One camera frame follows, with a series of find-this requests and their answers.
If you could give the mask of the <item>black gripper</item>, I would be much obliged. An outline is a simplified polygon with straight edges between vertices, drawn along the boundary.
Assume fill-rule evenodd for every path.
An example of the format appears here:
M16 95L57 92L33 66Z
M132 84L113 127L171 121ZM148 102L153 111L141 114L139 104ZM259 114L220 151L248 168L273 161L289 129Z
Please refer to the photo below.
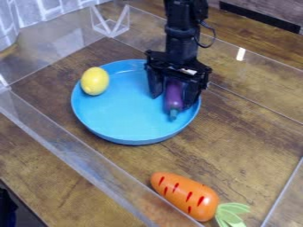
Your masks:
M207 88L208 74L212 73L212 68L197 60L197 47L208 48L212 44L199 44L199 26L189 28L167 26L164 31L164 51L144 52L149 93L152 98L161 95L165 78L184 82L183 108L188 109L196 102L201 90Z

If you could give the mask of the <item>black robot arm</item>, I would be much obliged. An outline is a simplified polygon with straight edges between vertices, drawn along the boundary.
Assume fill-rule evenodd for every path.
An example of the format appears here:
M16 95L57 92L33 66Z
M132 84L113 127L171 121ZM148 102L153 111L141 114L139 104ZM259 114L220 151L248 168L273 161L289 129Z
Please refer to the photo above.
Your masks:
M207 88L212 68L197 60L200 26L208 18L207 0L163 0L167 23L164 51L147 50L144 69L148 76L149 93L157 98L163 93L164 80L184 83L183 107L188 109Z

